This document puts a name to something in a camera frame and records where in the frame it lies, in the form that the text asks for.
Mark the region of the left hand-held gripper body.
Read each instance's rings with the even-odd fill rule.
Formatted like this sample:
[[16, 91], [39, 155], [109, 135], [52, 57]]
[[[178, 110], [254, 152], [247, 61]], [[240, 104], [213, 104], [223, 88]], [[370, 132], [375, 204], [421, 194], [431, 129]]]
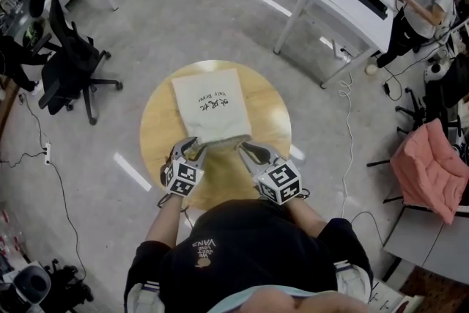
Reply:
[[204, 175], [202, 169], [195, 169], [189, 165], [189, 159], [172, 159], [160, 168], [160, 181], [166, 193], [182, 197], [189, 197]]

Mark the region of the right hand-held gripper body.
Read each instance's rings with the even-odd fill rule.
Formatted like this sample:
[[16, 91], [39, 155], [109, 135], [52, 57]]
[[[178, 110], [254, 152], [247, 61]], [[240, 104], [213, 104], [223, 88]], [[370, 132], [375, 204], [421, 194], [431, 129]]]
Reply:
[[301, 176], [291, 160], [277, 158], [253, 175], [261, 195], [277, 205], [284, 205], [302, 191]]

